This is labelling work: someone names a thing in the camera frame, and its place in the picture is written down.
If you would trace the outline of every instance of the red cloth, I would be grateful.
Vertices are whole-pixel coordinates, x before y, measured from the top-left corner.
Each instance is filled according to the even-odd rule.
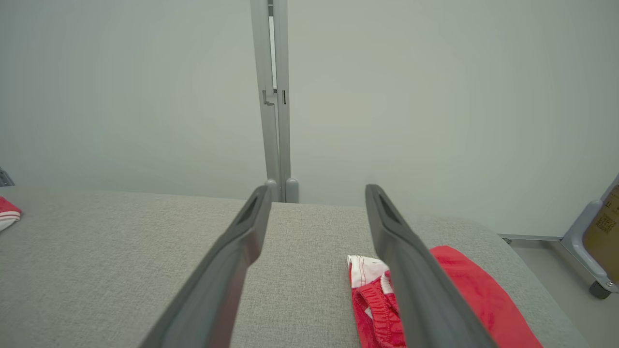
[[[449,246],[437,246],[430,253],[499,347],[542,348],[509,295],[482,268]],[[389,271],[382,277],[352,289],[355,321],[362,348],[406,346],[396,296],[390,290]]]
[[[0,197],[0,220],[19,220],[21,215],[22,211],[18,207],[15,207],[4,197]]]

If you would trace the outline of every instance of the red and white fabric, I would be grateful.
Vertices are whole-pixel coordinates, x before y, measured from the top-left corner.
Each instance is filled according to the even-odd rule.
[[[19,221],[22,217],[22,211],[15,207],[11,202],[0,197],[0,231],[12,225],[15,221]]]
[[[449,246],[437,246],[430,253],[499,347],[542,348],[509,295],[482,268]],[[349,255],[348,271],[361,347],[406,347],[387,265],[378,259]]]

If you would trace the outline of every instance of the cardboard box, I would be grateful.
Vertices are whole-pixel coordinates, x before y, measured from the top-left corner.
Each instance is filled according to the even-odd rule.
[[[619,185],[608,195],[582,241],[608,278],[619,282]]]

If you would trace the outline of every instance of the white wall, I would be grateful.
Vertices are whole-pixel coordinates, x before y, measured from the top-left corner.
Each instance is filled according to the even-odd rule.
[[[288,5],[292,177],[306,203],[562,236],[619,173],[619,2]]]
[[[0,4],[17,185],[246,198],[266,180],[249,1]]]

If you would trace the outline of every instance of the gray table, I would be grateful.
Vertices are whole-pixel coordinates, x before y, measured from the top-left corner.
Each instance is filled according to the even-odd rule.
[[[0,232],[0,347],[135,347],[243,201],[0,188],[23,218]],[[545,347],[587,347],[518,255],[462,219],[407,217],[509,293]],[[360,207],[275,203],[232,347],[359,347],[346,256],[376,256]]]

